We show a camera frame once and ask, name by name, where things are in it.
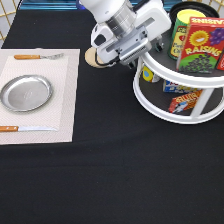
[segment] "food item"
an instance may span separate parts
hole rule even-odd
[[[224,19],[191,17],[177,71],[211,73],[223,47]]]
[[[217,63],[216,68],[219,70],[224,70],[224,50],[222,52],[222,55],[220,56],[220,59],[219,59],[219,62]]]
[[[142,69],[143,79],[147,82],[158,82],[160,77],[152,72],[147,66],[144,65]]]
[[[169,107],[169,112],[175,113],[193,108],[196,105],[201,93],[202,90],[199,90],[197,92],[188,93],[183,96],[173,98]]]
[[[168,80],[164,80],[164,83],[163,83],[163,92],[190,93],[190,92],[195,92],[198,90],[200,89],[182,86],[182,85],[170,82]]]
[[[169,56],[177,60],[183,41],[186,36],[187,25],[190,22],[190,17],[205,17],[205,15],[197,10],[185,9],[177,14],[175,27],[172,34],[172,41],[169,48]]]

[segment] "plate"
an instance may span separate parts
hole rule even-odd
[[[53,93],[43,76],[24,75],[8,82],[1,90],[2,104],[12,111],[30,111],[45,104]]]
[[[198,10],[199,12],[202,12],[206,17],[219,18],[218,12],[209,5],[201,2],[180,2],[170,9],[169,16],[173,24],[175,24],[176,22],[177,13],[184,9]]]

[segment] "red box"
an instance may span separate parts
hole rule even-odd
[[[170,113],[181,112],[193,108],[197,103],[198,98],[200,97],[202,90],[188,93],[172,99],[172,102],[169,107]]]
[[[177,70],[210,73],[224,48],[224,19],[190,18]]]
[[[220,57],[216,68],[219,70],[224,70],[224,50],[222,52],[222,56]]]

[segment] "metal utensil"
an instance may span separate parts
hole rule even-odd
[[[8,82],[1,90],[2,104],[12,111],[30,111],[45,104],[53,93],[43,76],[24,75]]]
[[[0,132],[18,131],[57,131],[57,129],[42,126],[0,126]]]
[[[64,54],[56,54],[51,56],[41,56],[41,55],[14,55],[14,58],[17,60],[24,60],[24,59],[50,59],[55,60],[58,58],[63,57]]]

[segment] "silver plate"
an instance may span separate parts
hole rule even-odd
[[[2,104],[13,111],[30,111],[45,104],[52,95],[50,82],[39,75],[24,75],[8,82],[1,90]]]

